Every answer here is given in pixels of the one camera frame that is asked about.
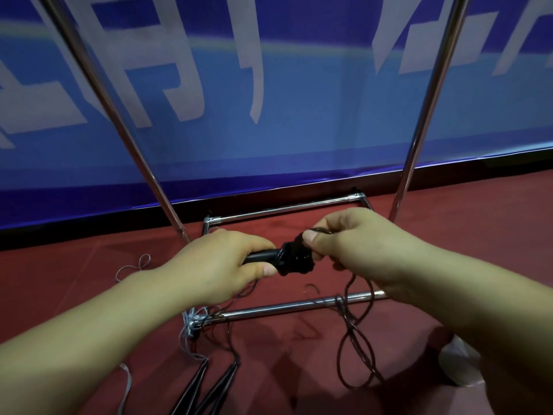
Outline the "person's left hand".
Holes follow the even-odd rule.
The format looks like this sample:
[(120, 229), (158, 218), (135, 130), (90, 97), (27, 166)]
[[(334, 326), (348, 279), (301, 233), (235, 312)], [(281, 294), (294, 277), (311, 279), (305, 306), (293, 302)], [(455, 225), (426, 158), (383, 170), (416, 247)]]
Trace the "person's left hand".
[(156, 269), (154, 284), (174, 314), (222, 304), (253, 283), (244, 282), (247, 256), (275, 249), (263, 237), (218, 229), (192, 241)]

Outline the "person's right hand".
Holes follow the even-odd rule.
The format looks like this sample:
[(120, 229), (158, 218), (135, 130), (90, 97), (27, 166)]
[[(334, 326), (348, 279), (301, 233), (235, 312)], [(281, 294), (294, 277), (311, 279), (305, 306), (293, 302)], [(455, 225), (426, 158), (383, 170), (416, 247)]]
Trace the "person's right hand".
[(435, 246), (402, 230), (370, 209), (336, 211), (311, 229), (335, 235), (336, 270), (348, 270), (377, 284), (391, 299), (419, 309), (428, 306), (427, 286)]

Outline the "person's left forearm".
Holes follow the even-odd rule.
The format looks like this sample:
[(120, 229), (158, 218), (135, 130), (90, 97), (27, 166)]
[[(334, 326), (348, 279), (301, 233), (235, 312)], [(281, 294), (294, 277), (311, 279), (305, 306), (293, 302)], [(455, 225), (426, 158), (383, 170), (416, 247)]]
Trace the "person's left forearm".
[(178, 277), (135, 273), (0, 344), (0, 415), (59, 415), (79, 406), (132, 349), (190, 304)]

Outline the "person's right forearm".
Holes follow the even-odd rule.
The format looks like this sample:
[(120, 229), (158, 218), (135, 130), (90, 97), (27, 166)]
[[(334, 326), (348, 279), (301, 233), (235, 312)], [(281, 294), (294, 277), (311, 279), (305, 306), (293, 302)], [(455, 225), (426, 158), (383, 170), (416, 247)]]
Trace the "person's right forearm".
[(553, 288), (436, 247), (408, 265), (409, 301), (481, 355), (496, 415), (553, 415)]

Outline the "blue banner with white lettering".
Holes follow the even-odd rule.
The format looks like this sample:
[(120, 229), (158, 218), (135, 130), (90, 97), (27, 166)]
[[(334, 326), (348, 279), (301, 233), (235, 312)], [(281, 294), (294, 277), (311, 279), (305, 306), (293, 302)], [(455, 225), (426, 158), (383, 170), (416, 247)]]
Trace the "blue banner with white lettering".
[[(406, 158), (454, 0), (64, 0), (173, 201)], [(420, 155), (553, 147), (553, 0), (471, 0)], [(156, 203), (38, 0), (0, 0), (0, 229)]]

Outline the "chrome metal rack frame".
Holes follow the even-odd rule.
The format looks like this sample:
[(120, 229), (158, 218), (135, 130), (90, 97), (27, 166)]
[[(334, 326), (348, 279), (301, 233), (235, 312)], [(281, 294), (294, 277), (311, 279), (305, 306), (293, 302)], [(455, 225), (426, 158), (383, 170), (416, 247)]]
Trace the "chrome metal rack frame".
[[(155, 195), (164, 214), (183, 242), (189, 244), (191, 239), (183, 223), (165, 195), (161, 185), (150, 170), (135, 140), (131, 136), (123, 118), (113, 102), (113, 98), (107, 90), (99, 68), (94, 64), (92, 57), (89, 55), (88, 49), (78, 29), (67, 14), (63, 3), (60, 0), (38, 0), (38, 2), (45, 10), (46, 16), (52, 22), (58, 34), (62, 37), (66, 47), (69, 49), (71, 57), (75, 60), (87, 83), (92, 88), (94, 95), (100, 102), (101, 108), (107, 113), (108, 119), (114, 125), (121, 141), (125, 145), (128, 153), (130, 153), (136, 167), (147, 182), (152, 193)], [(418, 162), (418, 156), (422, 150), (433, 113), (446, 79), (447, 71), (459, 41), (470, 2), (471, 0), (453, 0), (445, 31), (440, 42), (438, 56), (432, 69), (415, 132), (411, 140), (409, 153), (406, 157), (397, 193), (394, 197), (389, 214), (389, 220), (391, 222), (396, 221), (400, 206), (410, 186), (414, 169)]]

